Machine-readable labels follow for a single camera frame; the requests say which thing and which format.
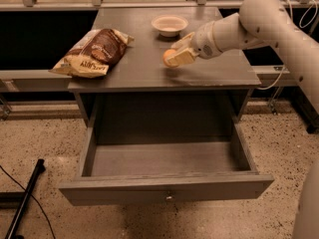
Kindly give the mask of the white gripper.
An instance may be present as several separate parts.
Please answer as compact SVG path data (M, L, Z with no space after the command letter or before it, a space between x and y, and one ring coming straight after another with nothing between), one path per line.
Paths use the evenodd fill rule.
M212 59L221 55L213 37L214 22L208 22L200 26L194 33L191 32L174 42L170 47L175 49L175 59L178 67L192 64L197 55L202 59Z

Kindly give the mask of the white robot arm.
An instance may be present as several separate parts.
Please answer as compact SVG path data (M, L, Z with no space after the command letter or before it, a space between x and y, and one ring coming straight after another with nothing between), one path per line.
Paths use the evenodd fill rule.
M237 13L206 23L174 43L163 62L178 67L261 43L273 49L319 112L319 44L293 23L280 0L243 0ZM292 239L319 239L319 160L303 183Z

